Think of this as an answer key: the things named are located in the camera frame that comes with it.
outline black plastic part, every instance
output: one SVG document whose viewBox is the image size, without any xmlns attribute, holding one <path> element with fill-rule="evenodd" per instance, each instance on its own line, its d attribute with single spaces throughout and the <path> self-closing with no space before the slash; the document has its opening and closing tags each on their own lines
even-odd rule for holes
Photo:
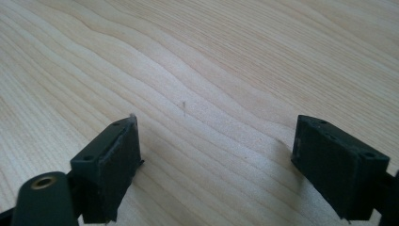
<svg viewBox="0 0 399 226">
<path fill-rule="evenodd" d="M 116 221 L 142 162 L 135 116 L 110 124 L 71 160 L 72 180 L 84 194 L 83 203 L 77 205 L 85 223 Z"/>
<path fill-rule="evenodd" d="M 399 171 L 395 177 L 386 174 L 378 184 L 375 209 L 381 213 L 380 226 L 399 225 Z"/>
<path fill-rule="evenodd" d="M 72 196 L 73 213 L 76 218 L 79 218 L 83 210 L 87 208 L 85 204 L 85 193 L 82 186 L 77 184 L 76 180 L 73 178 L 72 171 L 67 174 L 67 178 Z"/>
<path fill-rule="evenodd" d="M 0 214 L 0 226 L 11 225 L 12 215 L 14 213 L 14 208 L 11 208 Z"/>
<path fill-rule="evenodd" d="M 381 222 L 395 221 L 399 178 L 386 172 L 389 161 L 327 121 L 298 116 L 292 162 L 340 218 L 368 220 L 376 208 Z"/>
<path fill-rule="evenodd" d="M 48 172 L 27 181 L 20 189 L 11 225 L 78 225 L 66 175 Z"/>
</svg>

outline light wood surface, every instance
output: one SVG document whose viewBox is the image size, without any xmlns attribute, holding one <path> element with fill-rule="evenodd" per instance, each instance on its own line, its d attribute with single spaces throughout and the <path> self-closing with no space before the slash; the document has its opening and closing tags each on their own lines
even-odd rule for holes
<svg viewBox="0 0 399 226">
<path fill-rule="evenodd" d="M 399 168 L 395 0 L 4 0 L 0 79 L 0 211 L 131 112 L 115 225 L 347 225 L 290 162 L 298 114 Z"/>
</svg>

